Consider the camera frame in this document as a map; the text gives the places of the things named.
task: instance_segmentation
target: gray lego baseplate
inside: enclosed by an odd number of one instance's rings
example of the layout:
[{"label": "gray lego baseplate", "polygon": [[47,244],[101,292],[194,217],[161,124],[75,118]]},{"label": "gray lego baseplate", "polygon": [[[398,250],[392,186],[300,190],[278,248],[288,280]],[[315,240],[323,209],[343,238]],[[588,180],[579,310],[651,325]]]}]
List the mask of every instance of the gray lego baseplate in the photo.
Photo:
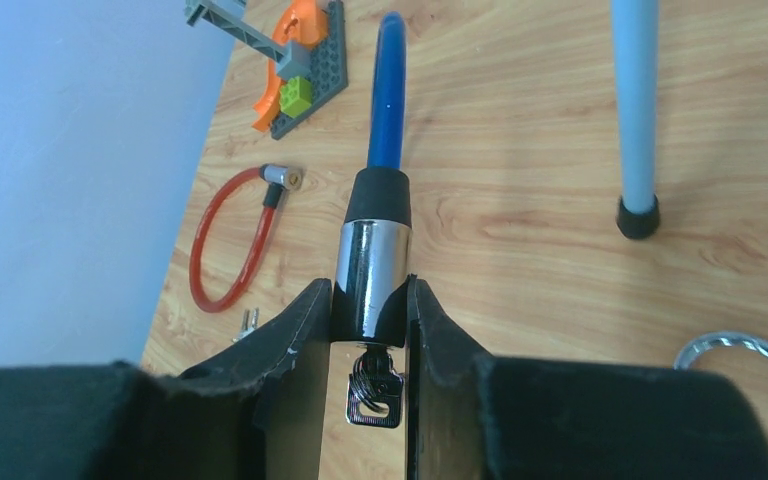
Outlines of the gray lego baseplate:
[{"label": "gray lego baseplate", "polygon": [[280,140],[349,85],[343,2],[332,0],[325,12],[328,36],[310,52],[310,75],[305,77],[313,85],[313,104],[296,118],[279,113],[269,127],[275,140]]}]

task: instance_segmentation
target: black object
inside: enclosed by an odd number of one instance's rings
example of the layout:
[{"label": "black object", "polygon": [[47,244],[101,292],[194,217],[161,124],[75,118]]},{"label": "black object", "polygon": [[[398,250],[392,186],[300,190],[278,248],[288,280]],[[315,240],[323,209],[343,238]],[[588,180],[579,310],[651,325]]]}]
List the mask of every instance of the black object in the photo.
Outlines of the black object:
[{"label": "black object", "polygon": [[617,227],[625,238],[630,240],[644,240],[651,237],[661,226],[661,211],[658,207],[658,197],[655,204],[646,213],[632,213],[625,208],[622,197],[619,200],[617,211]]},{"label": "black object", "polygon": [[407,281],[393,290],[390,298],[381,306],[378,321],[369,322],[356,315],[357,302],[341,288],[334,288],[331,303],[331,341],[357,342],[362,344],[405,346],[405,308]]},{"label": "black object", "polygon": [[358,172],[344,223],[366,219],[412,226],[410,180],[404,172],[390,167],[367,167]]},{"label": "black object", "polygon": [[329,280],[180,377],[0,369],[0,479],[316,479]]},{"label": "black object", "polygon": [[426,282],[408,297],[408,479],[768,479],[764,432],[725,378],[496,357]]},{"label": "black object", "polygon": [[283,194],[284,187],[277,183],[270,183],[266,189],[266,195],[263,196],[263,206],[272,209],[278,208]]},{"label": "black object", "polygon": [[[768,443],[723,377],[496,357],[408,295],[409,479],[768,479]],[[0,479],[318,477],[330,282],[180,377],[0,369]]]}]

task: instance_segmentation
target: red cable lock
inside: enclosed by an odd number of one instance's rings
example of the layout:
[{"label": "red cable lock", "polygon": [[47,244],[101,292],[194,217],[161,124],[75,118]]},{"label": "red cable lock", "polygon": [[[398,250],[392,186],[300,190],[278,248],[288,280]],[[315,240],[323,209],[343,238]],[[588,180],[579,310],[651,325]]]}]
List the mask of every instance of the red cable lock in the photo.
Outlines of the red cable lock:
[{"label": "red cable lock", "polygon": [[[231,284],[228,292],[218,300],[211,300],[207,297],[204,285],[201,283],[201,256],[204,251],[207,232],[222,203],[241,185],[257,177],[269,182],[269,188],[263,199],[263,213],[260,215],[260,221],[257,224],[257,232],[254,234],[251,249],[239,275],[237,275],[234,283]],[[216,195],[208,203],[198,228],[196,228],[196,236],[193,239],[193,247],[190,252],[190,292],[200,309],[208,313],[225,311],[234,305],[240,296],[245,293],[254,278],[254,274],[260,264],[260,259],[263,256],[266,240],[269,238],[269,230],[272,227],[275,210],[278,208],[281,196],[285,190],[298,189],[301,186],[301,180],[302,174],[299,169],[267,164],[260,168],[250,168],[234,175],[216,192]]]}]

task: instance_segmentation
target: blue cable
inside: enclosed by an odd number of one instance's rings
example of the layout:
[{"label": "blue cable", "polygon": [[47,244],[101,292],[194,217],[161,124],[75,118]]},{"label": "blue cable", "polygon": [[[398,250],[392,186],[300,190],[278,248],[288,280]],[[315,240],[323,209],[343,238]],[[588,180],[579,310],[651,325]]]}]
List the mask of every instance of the blue cable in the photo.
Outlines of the blue cable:
[{"label": "blue cable", "polygon": [[388,13],[378,29],[367,167],[398,169],[405,128],[405,22]]}]

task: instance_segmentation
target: black rubber foot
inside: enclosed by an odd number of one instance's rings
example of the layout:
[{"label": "black rubber foot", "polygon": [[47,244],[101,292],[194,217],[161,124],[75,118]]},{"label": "black rubber foot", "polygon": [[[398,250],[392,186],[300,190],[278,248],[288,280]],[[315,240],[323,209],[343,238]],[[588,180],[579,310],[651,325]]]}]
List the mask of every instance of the black rubber foot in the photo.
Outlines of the black rubber foot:
[{"label": "black rubber foot", "polygon": [[631,240],[643,240],[649,238],[661,225],[661,211],[658,209],[658,197],[655,197],[655,205],[646,213],[631,213],[625,208],[620,197],[619,211],[617,212],[617,226],[625,238]]}]

